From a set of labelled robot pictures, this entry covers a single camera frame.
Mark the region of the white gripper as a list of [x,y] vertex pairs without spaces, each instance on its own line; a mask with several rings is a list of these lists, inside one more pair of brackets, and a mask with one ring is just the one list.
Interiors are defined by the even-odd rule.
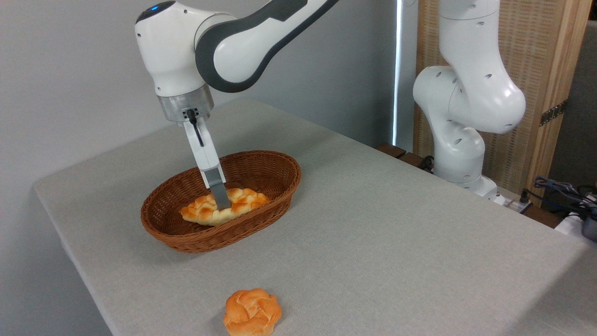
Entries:
[[183,125],[198,169],[201,171],[206,187],[215,198],[217,209],[230,208],[232,205],[224,185],[226,178],[205,118],[198,118],[196,124],[185,121]]

